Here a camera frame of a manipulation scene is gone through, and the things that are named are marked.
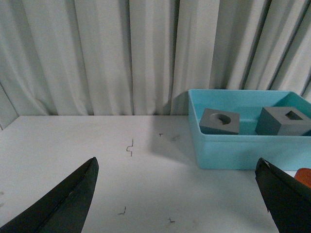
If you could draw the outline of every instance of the table surface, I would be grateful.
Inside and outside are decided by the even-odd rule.
[[[0,131],[0,226],[92,157],[84,233],[278,232],[254,171],[197,167],[187,116],[19,117]]]

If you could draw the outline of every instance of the light blue plastic bin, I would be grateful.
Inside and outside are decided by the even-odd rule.
[[[189,124],[202,169],[255,169],[260,157],[282,170],[311,167],[311,132],[305,136],[257,135],[262,107],[291,106],[311,118],[311,104],[294,92],[189,90]],[[205,108],[240,113],[239,135],[207,135],[199,122]]]

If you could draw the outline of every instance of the white curtain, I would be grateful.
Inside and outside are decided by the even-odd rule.
[[[309,0],[1,0],[0,126],[183,115],[192,88],[311,100]]]

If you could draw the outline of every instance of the orange object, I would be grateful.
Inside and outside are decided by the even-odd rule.
[[[301,168],[296,172],[294,177],[296,180],[302,182],[304,185],[311,188],[311,169],[310,168]]]

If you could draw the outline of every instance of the gray foam block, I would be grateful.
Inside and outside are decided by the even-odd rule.
[[[294,107],[264,107],[256,126],[258,135],[300,136],[309,130],[311,119]]]
[[[206,108],[199,126],[204,134],[239,134],[240,114]]]

